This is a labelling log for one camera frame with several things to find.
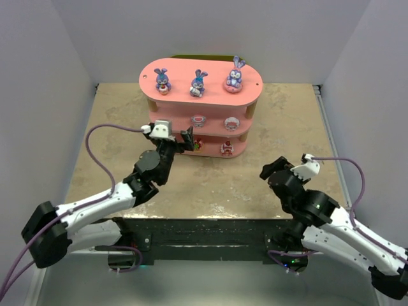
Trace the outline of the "round pink flower toy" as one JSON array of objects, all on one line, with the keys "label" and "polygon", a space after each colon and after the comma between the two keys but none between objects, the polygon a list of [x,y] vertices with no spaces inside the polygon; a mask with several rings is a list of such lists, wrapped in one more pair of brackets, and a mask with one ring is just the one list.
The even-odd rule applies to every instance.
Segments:
[{"label": "round pink flower toy", "polygon": [[203,150],[205,142],[202,138],[197,138],[194,140],[194,152],[199,153]]}]

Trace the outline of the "pink pig toy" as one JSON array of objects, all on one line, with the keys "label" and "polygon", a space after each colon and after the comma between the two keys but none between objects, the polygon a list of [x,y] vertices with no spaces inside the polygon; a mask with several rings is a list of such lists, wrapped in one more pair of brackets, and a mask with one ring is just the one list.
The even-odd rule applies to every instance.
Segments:
[{"label": "pink pig toy", "polygon": [[191,117],[191,124],[195,128],[202,128],[206,123],[207,118],[204,115],[193,115]]}]

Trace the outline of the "red white strawberry toy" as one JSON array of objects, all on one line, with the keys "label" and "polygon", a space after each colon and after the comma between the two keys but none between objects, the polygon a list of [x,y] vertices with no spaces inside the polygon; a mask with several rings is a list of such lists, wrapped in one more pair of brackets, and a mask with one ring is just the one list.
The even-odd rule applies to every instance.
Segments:
[{"label": "red white strawberry toy", "polygon": [[221,156],[232,156],[234,153],[234,146],[230,141],[224,142],[220,147]]}]

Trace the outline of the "pink white toy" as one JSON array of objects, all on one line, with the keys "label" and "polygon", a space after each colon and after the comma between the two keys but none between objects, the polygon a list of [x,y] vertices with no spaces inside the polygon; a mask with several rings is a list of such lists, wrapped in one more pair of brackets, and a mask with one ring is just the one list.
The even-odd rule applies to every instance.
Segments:
[{"label": "pink white toy", "polygon": [[224,127],[227,131],[236,131],[240,127],[240,120],[236,117],[228,117],[224,120]]}]

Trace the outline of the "purple bunny with bottle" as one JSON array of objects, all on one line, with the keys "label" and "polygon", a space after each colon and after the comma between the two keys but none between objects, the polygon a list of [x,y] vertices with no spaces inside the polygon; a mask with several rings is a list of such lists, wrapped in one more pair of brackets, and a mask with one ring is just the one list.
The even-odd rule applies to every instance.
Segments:
[{"label": "purple bunny with bottle", "polygon": [[191,86],[189,88],[189,93],[193,97],[201,98],[205,88],[203,79],[208,76],[206,71],[202,71],[201,69],[197,69],[195,71],[195,78],[191,82]]}]

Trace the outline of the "purple bunny with cupcake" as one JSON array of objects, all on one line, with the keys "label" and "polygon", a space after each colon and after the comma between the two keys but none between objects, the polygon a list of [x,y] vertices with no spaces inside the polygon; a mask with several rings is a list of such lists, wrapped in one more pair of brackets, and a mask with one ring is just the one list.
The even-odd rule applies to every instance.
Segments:
[{"label": "purple bunny with cupcake", "polygon": [[171,91],[171,83],[169,81],[166,68],[155,68],[154,72],[156,77],[156,89],[162,95],[167,95]]}]

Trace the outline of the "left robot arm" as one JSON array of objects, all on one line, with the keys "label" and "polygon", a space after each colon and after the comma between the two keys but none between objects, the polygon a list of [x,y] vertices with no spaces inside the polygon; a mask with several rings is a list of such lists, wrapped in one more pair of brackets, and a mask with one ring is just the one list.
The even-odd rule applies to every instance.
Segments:
[{"label": "left robot arm", "polygon": [[193,128],[173,136],[170,122],[157,120],[138,129],[155,149],[144,151],[133,171],[111,188],[86,199],[54,206],[39,204],[22,230],[25,249],[38,268],[48,268],[76,249],[74,235],[93,229],[100,219],[151,200],[167,183],[176,154],[194,150]]}]

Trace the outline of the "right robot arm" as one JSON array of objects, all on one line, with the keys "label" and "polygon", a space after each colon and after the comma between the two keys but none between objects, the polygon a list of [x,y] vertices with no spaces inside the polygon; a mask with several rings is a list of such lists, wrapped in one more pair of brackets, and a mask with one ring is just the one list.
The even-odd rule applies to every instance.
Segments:
[{"label": "right robot arm", "polygon": [[297,257],[321,252],[369,273],[371,284],[394,300],[407,295],[407,249],[393,244],[357,221],[354,210],[346,210],[322,191],[304,186],[320,172],[322,158],[304,154],[298,166],[281,156],[263,166],[260,178],[280,199],[292,216],[289,225],[273,236],[283,248],[279,254]]}]

